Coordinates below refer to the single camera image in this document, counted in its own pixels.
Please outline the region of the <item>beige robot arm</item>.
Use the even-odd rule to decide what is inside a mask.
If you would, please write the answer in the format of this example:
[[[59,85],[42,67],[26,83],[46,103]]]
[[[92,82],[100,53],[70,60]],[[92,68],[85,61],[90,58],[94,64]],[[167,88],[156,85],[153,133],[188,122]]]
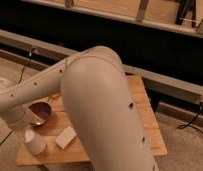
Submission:
[[[20,122],[12,108],[56,93],[95,171],[159,171],[115,51],[89,48],[0,90],[0,114]]]

